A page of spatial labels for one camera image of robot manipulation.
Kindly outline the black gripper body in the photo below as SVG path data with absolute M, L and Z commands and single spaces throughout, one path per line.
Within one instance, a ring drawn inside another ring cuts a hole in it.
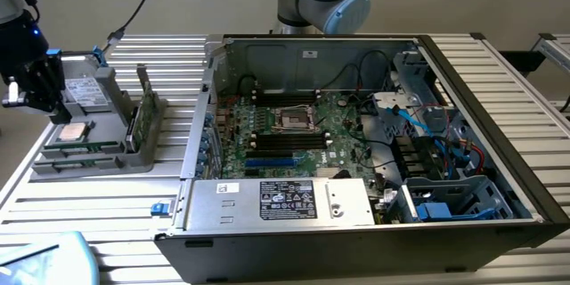
M 21 69 L 44 58 L 48 41 L 28 10 L 1 24 L 1 78 L 20 75 Z

